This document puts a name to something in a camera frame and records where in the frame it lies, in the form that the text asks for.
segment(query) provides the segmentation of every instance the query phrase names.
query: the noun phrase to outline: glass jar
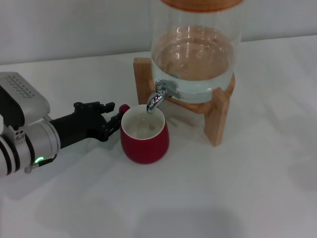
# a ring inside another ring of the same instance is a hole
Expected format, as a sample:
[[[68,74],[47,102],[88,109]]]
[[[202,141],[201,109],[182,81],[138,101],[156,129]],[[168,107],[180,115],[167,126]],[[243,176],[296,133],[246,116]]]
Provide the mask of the glass jar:
[[[230,84],[244,0],[152,0],[154,81],[171,80],[180,101],[205,103]]]

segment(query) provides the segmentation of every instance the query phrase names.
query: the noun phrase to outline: green led light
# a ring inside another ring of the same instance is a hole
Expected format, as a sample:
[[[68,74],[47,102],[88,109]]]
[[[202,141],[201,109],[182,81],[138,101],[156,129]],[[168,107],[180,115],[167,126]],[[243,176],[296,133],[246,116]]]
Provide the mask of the green led light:
[[[42,160],[44,160],[44,157],[39,157],[39,158],[35,161],[35,163],[38,163],[38,162],[40,162],[40,161],[42,161]]]

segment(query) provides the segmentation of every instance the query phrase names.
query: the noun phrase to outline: mug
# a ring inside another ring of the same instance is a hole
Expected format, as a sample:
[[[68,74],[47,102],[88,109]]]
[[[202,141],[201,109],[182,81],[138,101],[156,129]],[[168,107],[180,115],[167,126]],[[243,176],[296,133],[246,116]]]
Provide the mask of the mug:
[[[151,164],[160,160],[168,150],[169,134],[165,117],[161,110],[156,109],[151,115],[155,120],[157,132],[148,138],[138,138],[129,132],[132,121],[144,113],[147,113],[147,105],[138,105],[130,108],[127,105],[120,107],[120,113],[124,113],[121,121],[121,144],[124,153],[132,161],[139,164]]]

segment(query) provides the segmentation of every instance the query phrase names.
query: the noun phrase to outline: metal spigot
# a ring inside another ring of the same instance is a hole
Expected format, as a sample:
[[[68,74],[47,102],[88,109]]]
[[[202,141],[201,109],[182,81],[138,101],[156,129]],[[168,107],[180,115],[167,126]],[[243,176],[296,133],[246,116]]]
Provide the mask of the metal spigot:
[[[155,109],[168,97],[180,99],[181,95],[176,90],[176,85],[172,81],[157,80],[155,82],[156,91],[152,93],[148,100],[147,112],[153,113]]]

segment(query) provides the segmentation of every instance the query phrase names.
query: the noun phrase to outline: white table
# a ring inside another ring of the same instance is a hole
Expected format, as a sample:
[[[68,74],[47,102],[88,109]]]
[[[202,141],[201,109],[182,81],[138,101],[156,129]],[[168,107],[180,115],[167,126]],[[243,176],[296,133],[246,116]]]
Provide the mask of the white table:
[[[135,53],[0,66],[51,104],[137,104]],[[243,43],[223,144],[203,118],[164,103],[171,144],[158,163],[124,155],[119,134],[64,149],[0,181],[0,238],[317,237],[317,36]]]

